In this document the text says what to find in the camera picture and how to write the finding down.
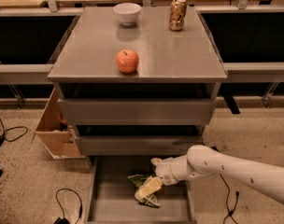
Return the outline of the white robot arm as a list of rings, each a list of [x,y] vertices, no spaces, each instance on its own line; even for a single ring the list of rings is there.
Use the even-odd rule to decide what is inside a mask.
[[[284,204],[284,167],[227,156],[203,145],[190,147],[186,155],[163,160],[154,158],[151,163],[156,176],[149,177],[135,193],[138,201],[162,186],[221,174]]]

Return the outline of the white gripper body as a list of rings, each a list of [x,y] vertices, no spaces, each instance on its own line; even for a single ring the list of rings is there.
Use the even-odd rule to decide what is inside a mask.
[[[165,186],[172,186],[178,183],[178,180],[172,173],[172,158],[162,159],[163,161],[155,166],[155,174],[159,177]]]

